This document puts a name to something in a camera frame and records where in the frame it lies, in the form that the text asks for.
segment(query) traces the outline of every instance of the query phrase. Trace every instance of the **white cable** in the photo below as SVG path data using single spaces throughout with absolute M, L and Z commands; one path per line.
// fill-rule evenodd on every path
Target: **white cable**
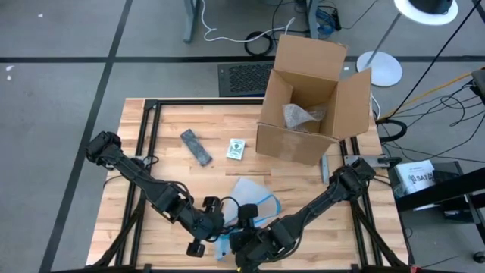
M 227 38 L 227 37 L 217 37 L 217 38 L 213 38 L 213 39 L 207 39 L 207 35 L 213 31 L 216 31 L 217 28 L 210 28 L 206 23 L 205 23 L 205 20 L 204 20 L 204 13 L 205 13 L 205 0 L 202 0 L 202 13 L 201 13 L 201 21 L 202 21 L 202 24 L 204 25 L 204 27 L 207 29 L 207 32 L 204 34 L 204 40 L 206 40 L 207 42 L 213 42 L 213 41 L 217 41 L 217 40 L 220 40 L 220 39 L 225 39 L 225 40 L 228 40 L 228 41 L 231 41 L 231 42 L 252 42 L 252 41 L 255 41 L 259 38 L 261 38 L 264 34 L 266 33 L 269 33 L 271 31 L 275 31 L 275 30 L 285 30 L 285 34 L 286 32 L 288 32 L 288 28 L 289 26 L 295 21 L 295 18 L 291 18 L 288 22 L 288 24 L 285 26 L 285 27 L 276 27 L 276 28 L 273 28 L 272 30 L 267 30 L 267 31 L 264 31 L 263 33 L 261 33 L 260 35 L 252 38 L 252 39 L 249 39 L 249 40 L 235 40 L 235 39 L 231 39 L 231 38 Z
M 374 103 L 377 106 L 377 119 L 379 119 L 380 118 L 380 105 L 379 105 L 379 102 L 377 102 L 376 98 L 374 98 L 374 95 L 372 95 L 372 93 L 371 93 L 371 98 L 372 98 L 372 100 L 374 101 Z

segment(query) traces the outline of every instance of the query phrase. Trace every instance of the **clear plastic bag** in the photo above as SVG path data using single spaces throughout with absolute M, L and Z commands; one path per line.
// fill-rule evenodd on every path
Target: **clear plastic bag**
M 302 125 L 309 121 L 321 121 L 325 117 L 326 110 L 325 105 L 317 105 L 307 110 L 293 103 L 283 105 L 286 127 L 305 132 L 306 129 Z

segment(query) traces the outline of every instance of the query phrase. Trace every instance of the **open cardboard box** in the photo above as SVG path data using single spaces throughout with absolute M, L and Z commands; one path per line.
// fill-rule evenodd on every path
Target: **open cardboard box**
M 371 70 L 339 80 L 346 48 L 331 42 L 282 35 L 271 71 L 261 117 L 256 152 L 283 160 L 315 165 L 329 146 L 369 128 Z M 308 132 L 286 129 L 283 105 L 303 109 L 325 104 L 320 122 L 308 122 Z

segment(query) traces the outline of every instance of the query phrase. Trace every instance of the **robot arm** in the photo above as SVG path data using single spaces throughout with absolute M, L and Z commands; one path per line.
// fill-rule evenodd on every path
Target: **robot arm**
M 225 232 L 221 201 L 217 197 L 206 197 L 205 210 L 195 209 L 184 184 L 154 179 L 140 160 L 126 157 L 120 147 L 120 138 L 116 134 L 101 132 L 86 148 L 86 157 L 103 167 L 112 165 L 123 177 L 140 187 L 153 209 L 172 224 L 180 222 L 194 236 L 187 255 L 203 256 L 204 246 L 200 241 L 211 242 Z M 243 271 L 251 272 L 263 262 L 275 262 L 293 254 L 307 224 L 337 202 L 359 198 L 374 175 L 374 169 L 361 159 L 343 166 L 333 173 L 329 187 L 320 196 L 297 213 L 278 218 L 262 229 L 252 223 L 258 214 L 257 206 L 242 206 L 238 211 L 238 228 L 242 230 L 230 234 L 236 264 Z
M 217 197 L 206 197 L 205 211 L 193 207 L 193 198 L 181 182 L 156 180 L 144 169 L 139 159 L 128 158 L 120 149 L 120 138 L 111 132 L 101 132 L 86 148 L 89 161 L 107 167 L 112 165 L 128 181 L 145 193 L 152 208 L 170 223 L 176 221 L 194 236 L 187 255 L 201 257 L 204 246 L 200 240 L 210 240 L 224 230 L 224 215 Z
M 363 160 L 341 167 L 333 173 L 327 190 L 297 213 L 278 218 L 263 229 L 246 226 L 231 234 L 231 249 L 240 271 L 253 272 L 261 263 L 276 262 L 293 254 L 307 224 L 337 202 L 357 199 L 374 175 L 374 169 Z

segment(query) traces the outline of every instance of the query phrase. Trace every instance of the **wooden table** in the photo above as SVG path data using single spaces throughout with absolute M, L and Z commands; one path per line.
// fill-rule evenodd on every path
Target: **wooden table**
M 125 102 L 117 134 L 121 137 L 126 155 L 135 153 L 144 101 L 127 99 Z M 229 196 L 237 179 L 247 177 L 275 193 L 282 204 L 281 215 L 298 211 L 326 189 L 322 183 L 320 167 L 256 154 L 256 123 L 260 109 L 260 105 L 164 105 L 161 108 L 155 147 L 155 155 L 160 158 L 160 162 L 153 166 L 152 176 L 184 182 L 196 198 L 195 205 L 198 207 L 201 207 L 205 196 Z M 379 155 L 382 150 L 377 129 L 373 118 L 370 119 L 369 131 L 358 136 L 359 148 L 362 155 Z M 180 139 L 180 134 L 189 128 L 213 157 L 210 165 L 201 167 Z M 149 134 L 148 131 L 143 155 L 147 153 Z M 226 158 L 230 138 L 246 141 L 242 161 Z M 349 141 L 347 143 L 348 150 L 352 151 Z M 327 154 L 330 171 L 343 164 L 337 144 Z M 378 173 L 387 176 L 384 170 Z M 111 171 L 108 178 L 115 175 L 119 174 Z M 86 264 L 99 259 L 117 236 L 127 189 L 128 183 L 123 178 L 113 179 L 106 185 Z M 397 256 L 407 262 L 408 252 L 392 190 L 387 185 L 371 182 L 369 196 L 377 230 Z M 129 237 L 125 264 L 130 253 L 130 240 Z M 369 261 L 374 264 L 366 232 L 365 240 Z M 137 266 L 141 268 L 151 263 L 153 268 L 235 268 L 232 262 L 215 260 L 211 243 L 205 243 L 204 257 L 188 257 L 185 252 L 191 241 L 192 237 L 179 224 L 170 224 L 147 204 Z M 264 264 L 261 268 L 347 269 L 352 263 L 359 263 L 352 214 L 349 203 L 341 202 L 307 226 L 296 253 L 288 259 Z

